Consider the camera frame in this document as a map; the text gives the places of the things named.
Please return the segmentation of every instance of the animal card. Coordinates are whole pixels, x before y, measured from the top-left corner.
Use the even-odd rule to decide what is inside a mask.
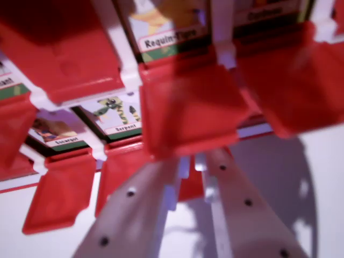
[[[303,22],[310,0],[235,0],[234,37]]]
[[[54,151],[65,151],[87,146],[72,129],[81,128],[82,126],[84,126],[82,121],[72,112],[66,110],[55,112],[40,110],[28,134]]]
[[[145,62],[210,43],[208,0],[117,0],[134,51]]]
[[[95,130],[106,135],[110,140],[141,134],[138,91],[85,102],[80,106],[80,110],[85,116],[84,122],[87,124],[91,122]]]
[[[29,92],[20,79],[0,62],[0,101]]]

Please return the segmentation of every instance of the red plastic flap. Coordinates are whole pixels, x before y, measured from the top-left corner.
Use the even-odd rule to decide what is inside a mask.
[[[123,87],[90,1],[5,1],[0,35],[1,50],[56,103]]]
[[[252,55],[262,51],[299,44],[303,40],[312,40],[314,32],[314,25],[310,22],[304,22],[255,33],[234,40],[236,53],[238,56]]]
[[[96,217],[104,207],[108,197],[128,178],[149,161],[143,150],[142,137],[132,137],[109,144],[107,161],[103,163],[99,183]]]
[[[76,150],[68,159],[46,164],[23,226],[33,234],[72,226],[89,205],[96,161],[91,149]]]
[[[178,201],[184,202],[189,199],[203,196],[202,173],[195,170],[195,157],[192,156],[189,177],[187,179],[182,179]]]
[[[238,57],[248,87],[280,137],[344,121],[343,65],[344,44],[316,43],[309,31],[298,44]]]
[[[13,164],[36,118],[36,112],[36,108],[29,100],[29,94],[11,98],[10,103],[8,100],[0,103],[1,169],[8,169]]]
[[[215,62],[215,49],[213,46],[208,46],[151,62],[141,63],[140,69],[144,77],[157,80],[160,76],[174,76],[186,70],[195,69],[208,63]]]
[[[23,154],[18,153],[10,168],[0,169],[0,181],[33,174],[37,174],[37,172],[32,169],[29,159]]]
[[[173,73],[173,65],[179,67],[142,72],[143,138],[152,157],[190,155],[236,141],[249,109],[230,73],[215,63]]]

